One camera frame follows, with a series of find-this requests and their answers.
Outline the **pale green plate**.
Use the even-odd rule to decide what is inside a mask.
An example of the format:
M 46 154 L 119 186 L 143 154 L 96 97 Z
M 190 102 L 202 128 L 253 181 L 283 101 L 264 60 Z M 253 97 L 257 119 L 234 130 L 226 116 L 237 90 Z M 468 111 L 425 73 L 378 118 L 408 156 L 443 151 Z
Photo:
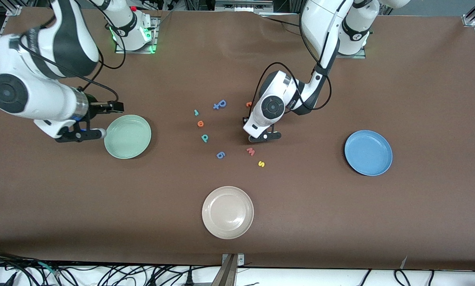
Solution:
M 142 154 L 150 144 L 152 130 L 141 116 L 124 115 L 115 119 L 106 129 L 105 149 L 112 157 L 132 159 Z

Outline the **beige plate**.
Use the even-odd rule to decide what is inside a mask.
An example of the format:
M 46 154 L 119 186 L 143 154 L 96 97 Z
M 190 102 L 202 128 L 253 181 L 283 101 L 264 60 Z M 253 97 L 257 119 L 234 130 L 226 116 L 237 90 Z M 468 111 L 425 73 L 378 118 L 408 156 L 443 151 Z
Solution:
M 235 186 L 222 186 L 207 195 L 202 206 L 202 220 L 213 236 L 232 240 L 244 235 L 254 219 L 252 200 Z

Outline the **silver box behind table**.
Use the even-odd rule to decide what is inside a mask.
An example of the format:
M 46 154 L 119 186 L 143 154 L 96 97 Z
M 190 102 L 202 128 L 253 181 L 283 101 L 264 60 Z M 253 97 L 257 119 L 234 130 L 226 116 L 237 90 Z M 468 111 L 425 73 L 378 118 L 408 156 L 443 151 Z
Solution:
M 214 11 L 273 13 L 273 0 L 214 0 Z

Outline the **blue plate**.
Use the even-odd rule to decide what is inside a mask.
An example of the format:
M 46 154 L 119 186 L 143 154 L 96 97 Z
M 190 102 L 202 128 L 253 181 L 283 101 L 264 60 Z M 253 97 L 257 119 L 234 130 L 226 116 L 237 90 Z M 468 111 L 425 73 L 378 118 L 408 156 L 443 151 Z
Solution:
M 344 144 L 345 159 L 357 173 L 375 177 L 384 174 L 392 165 L 390 143 L 381 134 L 359 130 L 351 134 Z

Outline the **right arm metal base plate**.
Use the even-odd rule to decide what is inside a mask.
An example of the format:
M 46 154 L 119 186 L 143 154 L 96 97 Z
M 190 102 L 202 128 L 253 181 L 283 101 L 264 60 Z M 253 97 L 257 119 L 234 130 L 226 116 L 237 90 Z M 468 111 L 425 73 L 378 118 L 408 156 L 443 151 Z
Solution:
M 138 28 L 132 30 L 131 35 L 124 38 L 126 50 L 118 45 L 118 40 L 115 42 L 116 54 L 155 54 L 159 38 L 159 24 L 161 18 L 144 15 L 141 24 Z

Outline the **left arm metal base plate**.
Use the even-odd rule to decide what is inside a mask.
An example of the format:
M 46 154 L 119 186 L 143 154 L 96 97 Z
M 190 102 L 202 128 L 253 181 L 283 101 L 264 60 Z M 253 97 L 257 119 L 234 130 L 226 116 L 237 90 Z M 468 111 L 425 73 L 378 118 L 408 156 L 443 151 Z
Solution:
M 362 44 L 341 44 L 337 49 L 337 58 L 365 59 L 366 52 Z

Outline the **metal table edge bracket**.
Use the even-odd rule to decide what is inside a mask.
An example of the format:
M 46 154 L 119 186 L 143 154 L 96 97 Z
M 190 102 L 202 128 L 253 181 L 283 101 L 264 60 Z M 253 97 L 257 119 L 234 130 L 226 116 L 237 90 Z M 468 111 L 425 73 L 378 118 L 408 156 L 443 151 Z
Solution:
M 239 266 L 244 265 L 244 254 L 223 254 L 222 265 L 211 286 L 236 286 L 236 275 Z

